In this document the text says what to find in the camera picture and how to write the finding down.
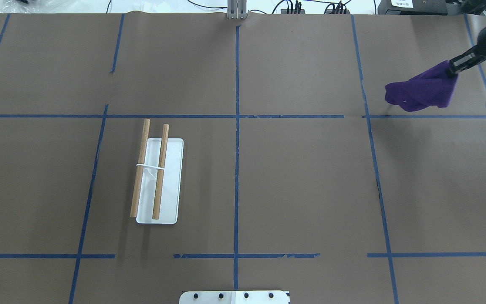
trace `wooden dowel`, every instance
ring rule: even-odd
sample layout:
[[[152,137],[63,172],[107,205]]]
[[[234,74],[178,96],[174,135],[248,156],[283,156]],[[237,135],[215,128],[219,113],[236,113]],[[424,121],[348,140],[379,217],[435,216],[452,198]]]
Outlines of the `wooden dowel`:
[[[140,140],[140,154],[138,156],[138,163],[145,162],[145,149],[147,147],[147,139],[149,138],[149,125],[151,121],[149,119],[143,120],[142,127],[142,137]],[[140,201],[140,189],[141,180],[143,176],[143,167],[136,167],[136,177],[135,177],[135,188],[132,191],[132,206],[131,206],[131,217],[136,217],[138,215],[138,202]]]
[[[168,129],[169,125],[164,124],[162,127],[162,140],[160,141],[159,167],[164,168],[166,165],[166,148],[168,146]],[[153,219],[158,220],[160,216],[160,198],[162,196],[162,181],[164,179],[164,170],[157,171],[157,184],[155,185],[155,198],[153,203]]]

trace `cloth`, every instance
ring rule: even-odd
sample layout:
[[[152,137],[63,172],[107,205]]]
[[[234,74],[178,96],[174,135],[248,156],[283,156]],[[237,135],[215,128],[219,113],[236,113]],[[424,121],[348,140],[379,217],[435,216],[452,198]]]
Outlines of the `cloth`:
[[[449,61],[446,60],[409,81],[386,85],[386,102],[400,106],[407,112],[419,111],[427,106],[449,106],[459,76],[450,78],[446,74],[448,68]]]

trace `black box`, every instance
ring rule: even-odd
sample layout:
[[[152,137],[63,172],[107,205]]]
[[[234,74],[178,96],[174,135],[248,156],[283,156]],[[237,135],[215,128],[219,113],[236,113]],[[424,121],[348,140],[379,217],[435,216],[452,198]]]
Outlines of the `black box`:
[[[446,0],[382,0],[380,15],[447,15]]]

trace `white floor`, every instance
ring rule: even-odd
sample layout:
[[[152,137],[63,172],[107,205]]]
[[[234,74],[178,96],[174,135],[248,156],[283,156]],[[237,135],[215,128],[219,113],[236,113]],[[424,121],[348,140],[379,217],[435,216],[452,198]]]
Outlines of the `white floor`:
[[[29,0],[29,4],[23,4],[18,0],[0,0],[0,12],[22,12],[22,13],[104,13],[110,0]],[[226,6],[226,0],[194,0],[194,2],[205,6]],[[278,0],[248,0],[248,10],[262,10],[268,14]],[[281,4],[276,10],[285,8]],[[311,2],[305,0],[302,8],[307,14],[323,14],[326,3]],[[352,14],[374,14],[373,0],[352,0],[348,5]],[[153,13],[200,13],[216,11],[211,8],[199,8],[187,0],[112,0],[108,9],[111,13],[125,13],[129,11],[143,11]]]

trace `sticker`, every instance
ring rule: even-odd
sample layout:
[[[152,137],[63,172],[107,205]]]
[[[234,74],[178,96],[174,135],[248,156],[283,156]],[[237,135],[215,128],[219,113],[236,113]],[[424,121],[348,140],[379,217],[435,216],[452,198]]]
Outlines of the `sticker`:
[[[391,5],[398,8],[413,8],[412,0],[391,0]]]

